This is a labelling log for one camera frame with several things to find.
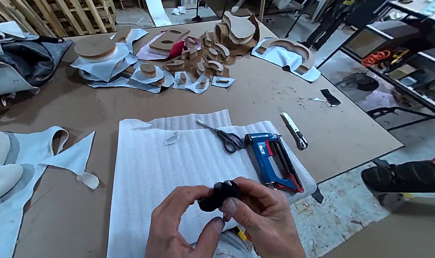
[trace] black rubber piece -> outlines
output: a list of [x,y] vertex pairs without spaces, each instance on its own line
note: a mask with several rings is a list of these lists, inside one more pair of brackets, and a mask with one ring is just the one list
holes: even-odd
[[202,211],[212,212],[215,209],[220,208],[225,199],[230,197],[239,199],[240,195],[240,188],[235,182],[231,180],[218,182],[215,183],[213,187],[213,195],[211,197],[198,200],[198,206]]

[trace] table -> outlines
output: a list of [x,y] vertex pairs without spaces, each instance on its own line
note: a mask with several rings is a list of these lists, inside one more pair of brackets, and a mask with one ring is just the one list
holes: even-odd
[[[189,28],[190,35],[198,37],[212,31],[216,23],[178,27]],[[149,34],[134,45],[135,51],[161,30],[165,27],[147,29]],[[275,37],[262,24],[260,35]],[[72,52],[68,51],[67,59]],[[118,123],[125,118],[149,121],[228,108],[233,125],[270,120],[317,182],[402,147],[322,76],[310,84],[253,56],[238,58],[230,76],[236,81],[229,89],[210,87],[200,95],[175,89],[152,94],[130,88],[93,89],[83,84],[77,69],[61,62],[40,93],[8,111],[7,116],[15,120],[0,120],[0,130],[31,133],[62,126],[71,135],[65,147],[96,131],[87,172],[98,175],[101,188],[90,190],[74,173],[48,167],[25,209],[14,256],[106,257]],[[322,97],[320,90],[326,88],[340,99],[339,106],[328,108],[299,99]],[[290,114],[305,135],[308,149],[296,149],[281,111]]]

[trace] concrete floor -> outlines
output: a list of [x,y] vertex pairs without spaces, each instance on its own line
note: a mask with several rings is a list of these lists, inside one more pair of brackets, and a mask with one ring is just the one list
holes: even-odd
[[[185,15],[174,16],[166,9],[173,24],[191,22],[195,10]],[[204,20],[217,20],[210,9],[201,7],[199,14]],[[303,15],[289,39],[304,41],[316,29],[318,23],[311,23]],[[149,15],[138,8],[117,10],[117,22],[134,27],[153,27]],[[264,18],[263,23],[276,35],[284,38],[294,22],[291,14],[272,15]],[[350,35],[343,27],[331,36],[329,41],[315,53],[316,65],[329,56]],[[320,69],[332,83],[356,72],[367,72],[359,63],[341,52],[334,55]],[[341,89],[362,109],[369,111],[378,107],[399,105],[391,95],[392,86],[375,74],[367,72],[380,83],[371,94],[362,94],[349,89]],[[414,110],[428,112],[425,108]],[[418,119],[416,115],[397,112],[377,119],[385,128],[390,128]],[[381,159],[390,163],[431,159],[435,157],[435,121],[430,120],[391,132],[406,147]],[[375,197],[363,185],[360,172],[373,166],[372,163],[343,173],[319,185],[325,197],[323,204],[307,197],[291,206],[302,244],[307,256],[334,257],[435,257],[435,200],[413,199],[398,211],[389,212],[382,208]]]

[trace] black fabric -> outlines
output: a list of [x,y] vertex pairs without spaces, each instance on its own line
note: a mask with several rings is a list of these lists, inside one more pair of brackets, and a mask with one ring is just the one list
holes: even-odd
[[198,200],[198,206],[202,211],[212,212],[220,208],[226,198],[240,198],[240,195],[240,188],[235,182],[231,180],[218,182],[213,187],[213,195],[209,198]]
[[330,93],[328,89],[321,90],[321,93],[324,97],[326,97],[330,104],[335,106],[341,104],[341,102],[336,97],[334,97],[334,95],[332,95],[332,93]]
[[14,67],[34,87],[44,85],[55,72],[72,40],[40,37],[34,41],[2,44],[0,61]]

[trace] yellow object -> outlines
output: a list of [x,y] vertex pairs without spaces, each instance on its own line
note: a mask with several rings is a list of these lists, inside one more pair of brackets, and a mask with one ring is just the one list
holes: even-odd
[[246,235],[244,234],[243,230],[241,230],[240,227],[237,227],[237,228],[238,228],[238,237],[240,237],[241,240],[243,240],[243,242],[246,241],[247,238],[246,238]]
[[345,0],[345,1],[343,1],[343,4],[344,5],[352,5],[352,4],[354,4],[354,0]]

